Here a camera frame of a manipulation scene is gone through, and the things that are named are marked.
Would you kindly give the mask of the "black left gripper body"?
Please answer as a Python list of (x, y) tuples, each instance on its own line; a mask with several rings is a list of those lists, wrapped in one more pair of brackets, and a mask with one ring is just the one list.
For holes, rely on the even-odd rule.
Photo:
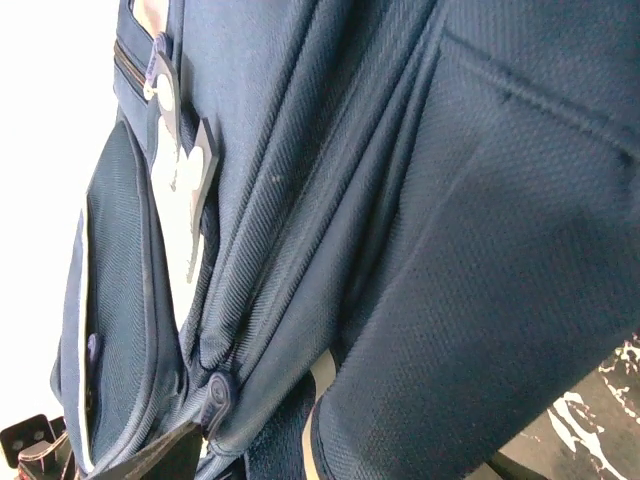
[(3, 429), (1, 452), (15, 479), (75, 478), (75, 456), (63, 416), (49, 420), (38, 414)]

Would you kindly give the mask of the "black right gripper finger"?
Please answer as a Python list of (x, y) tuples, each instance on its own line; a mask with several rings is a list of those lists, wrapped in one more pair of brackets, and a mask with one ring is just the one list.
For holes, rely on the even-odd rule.
[(203, 443), (202, 423), (183, 422), (137, 451), (128, 435), (119, 438), (86, 479), (195, 479)]

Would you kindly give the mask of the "navy blue student backpack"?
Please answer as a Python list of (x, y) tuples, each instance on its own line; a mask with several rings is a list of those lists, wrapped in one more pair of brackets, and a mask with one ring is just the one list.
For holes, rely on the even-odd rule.
[(51, 376), (86, 479), (639, 475), (635, 1), (123, 1)]

